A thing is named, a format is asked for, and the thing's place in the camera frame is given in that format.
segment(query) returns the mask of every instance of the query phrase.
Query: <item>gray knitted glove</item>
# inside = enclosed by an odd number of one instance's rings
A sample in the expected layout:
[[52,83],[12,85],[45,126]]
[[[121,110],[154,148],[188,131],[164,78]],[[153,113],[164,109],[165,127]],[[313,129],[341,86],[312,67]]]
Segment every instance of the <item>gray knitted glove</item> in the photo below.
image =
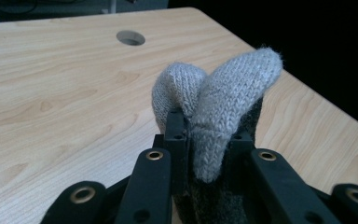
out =
[[223,191],[222,160],[240,126],[255,138],[263,94],[281,71],[280,55],[266,48],[234,57],[209,76],[193,65],[172,63],[158,77],[152,106],[161,133],[176,107],[183,109],[191,128],[191,195],[174,196],[184,223],[246,223],[241,197]]

